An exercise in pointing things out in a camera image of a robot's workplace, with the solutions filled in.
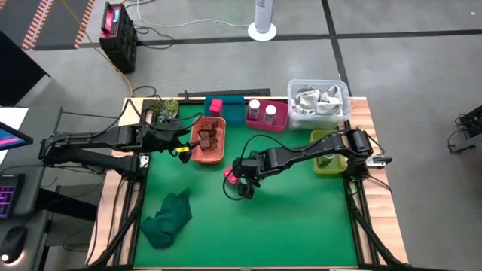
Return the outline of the grey desk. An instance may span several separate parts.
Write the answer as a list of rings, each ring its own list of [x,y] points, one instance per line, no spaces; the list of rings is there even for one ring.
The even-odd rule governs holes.
[[[36,271],[44,244],[44,230],[49,213],[34,210],[38,190],[44,176],[45,168],[38,159],[40,141],[56,132],[61,118],[62,108],[59,106],[29,107],[19,131],[33,138],[31,145],[7,151],[0,163],[0,171],[5,174],[24,174],[25,181],[14,209],[12,218],[0,218],[0,242],[6,233],[15,226],[27,229],[23,252],[13,263],[6,264],[0,260],[0,271]]]

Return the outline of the black power strip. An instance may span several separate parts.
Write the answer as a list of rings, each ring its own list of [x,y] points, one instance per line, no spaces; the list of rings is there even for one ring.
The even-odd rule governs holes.
[[[179,93],[178,97],[207,97],[207,96],[271,96],[270,88],[261,89],[245,89],[245,90],[219,90],[219,91],[205,91],[205,92],[188,92],[185,90]]]

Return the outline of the white tower fan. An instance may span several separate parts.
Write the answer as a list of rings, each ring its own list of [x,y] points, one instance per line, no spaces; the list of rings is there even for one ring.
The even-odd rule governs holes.
[[[273,24],[274,0],[255,0],[255,21],[248,26],[248,35],[255,41],[272,40],[277,33]]]

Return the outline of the blue plastic bin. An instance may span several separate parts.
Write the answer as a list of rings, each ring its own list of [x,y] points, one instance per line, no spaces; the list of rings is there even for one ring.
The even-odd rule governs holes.
[[[214,115],[210,110],[214,99],[220,99],[223,102],[219,115]],[[204,102],[204,115],[206,117],[222,117],[227,125],[231,126],[239,126],[245,123],[245,109],[246,103],[243,96],[207,96]]]

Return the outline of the white paper sheet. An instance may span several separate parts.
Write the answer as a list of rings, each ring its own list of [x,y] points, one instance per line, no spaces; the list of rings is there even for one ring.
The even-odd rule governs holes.
[[[28,111],[28,108],[0,107],[0,122],[13,129],[19,129]]]

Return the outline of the computer monitor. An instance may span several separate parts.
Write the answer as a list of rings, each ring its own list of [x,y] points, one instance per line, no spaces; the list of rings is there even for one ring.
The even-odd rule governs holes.
[[[0,122],[0,151],[31,145],[33,138]]]

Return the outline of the grey crumpled cloth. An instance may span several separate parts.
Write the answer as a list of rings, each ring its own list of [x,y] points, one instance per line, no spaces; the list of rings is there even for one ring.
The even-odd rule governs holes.
[[[341,88],[331,85],[321,90],[303,88],[296,92],[291,99],[293,112],[298,115],[327,115],[334,116],[343,113],[343,99]]]

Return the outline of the green table mat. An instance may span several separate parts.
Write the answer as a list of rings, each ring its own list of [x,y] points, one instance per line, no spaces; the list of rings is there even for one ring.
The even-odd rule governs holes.
[[[191,189],[192,219],[172,246],[154,249],[139,234],[133,264],[147,267],[355,266],[352,227],[343,181],[322,176],[310,160],[266,178],[251,200],[236,200],[223,187],[223,171],[241,153],[279,143],[305,145],[307,130],[226,130],[224,159],[217,165],[183,164],[167,152],[151,155],[142,217],[154,217],[170,193]]]

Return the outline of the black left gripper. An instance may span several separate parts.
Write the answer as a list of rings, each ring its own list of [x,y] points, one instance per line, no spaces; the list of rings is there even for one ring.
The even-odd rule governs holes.
[[[196,136],[191,138],[192,132],[185,134],[185,129],[176,122],[159,122],[145,128],[146,151],[173,151],[178,147],[196,147],[199,140]],[[191,159],[192,152],[179,153],[179,159],[186,164]]]

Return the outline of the black backlit keyboard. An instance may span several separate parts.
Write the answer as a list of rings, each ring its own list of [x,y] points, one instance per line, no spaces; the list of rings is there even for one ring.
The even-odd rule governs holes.
[[[9,218],[13,215],[24,181],[24,174],[0,176],[0,218]]]

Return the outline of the black panel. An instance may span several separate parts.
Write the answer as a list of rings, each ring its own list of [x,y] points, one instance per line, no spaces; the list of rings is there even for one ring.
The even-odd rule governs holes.
[[[16,105],[50,75],[0,31],[0,106]]]

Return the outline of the yellow-green plastic bin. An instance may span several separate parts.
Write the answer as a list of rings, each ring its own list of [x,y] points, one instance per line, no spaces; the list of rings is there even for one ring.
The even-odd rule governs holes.
[[[313,130],[310,135],[310,142],[321,139],[333,132],[334,130]],[[335,154],[332,162],[324,168],[319,168],[317,166],[316,158],[313,160],[313,171],[318,175],[334,175],[343,172],[346,168],[346,158],[339,154]]]

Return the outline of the clear plastic storage container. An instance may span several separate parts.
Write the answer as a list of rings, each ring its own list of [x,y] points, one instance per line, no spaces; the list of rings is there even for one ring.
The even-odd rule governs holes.
[[[315,88],[321,90],[331,85],[341,88],[343,99],[343,113],[334,116],[327,115],[298,115],[293,112],[291,99],[296,92],[303,88]],[[287,86],[288,115],[291,129],[335,129],[341,123],[347,121],[351,115],[351,105],[347,85],[336,80],[292,79]]]

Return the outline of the small potted succulent plant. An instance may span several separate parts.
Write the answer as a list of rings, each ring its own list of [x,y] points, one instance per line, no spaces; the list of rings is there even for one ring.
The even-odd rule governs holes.
[[[155,99],[149,105],[149,109],[162,119],[177,118],[179,105],[174,99]]]

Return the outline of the black computer mouse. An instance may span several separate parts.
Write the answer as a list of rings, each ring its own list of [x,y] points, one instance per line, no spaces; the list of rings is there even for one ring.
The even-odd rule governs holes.
[[[20,258],[23,253],[28,230],[24,226],[15,226],[9,229],[0,242],[0,261],[10,264]]]

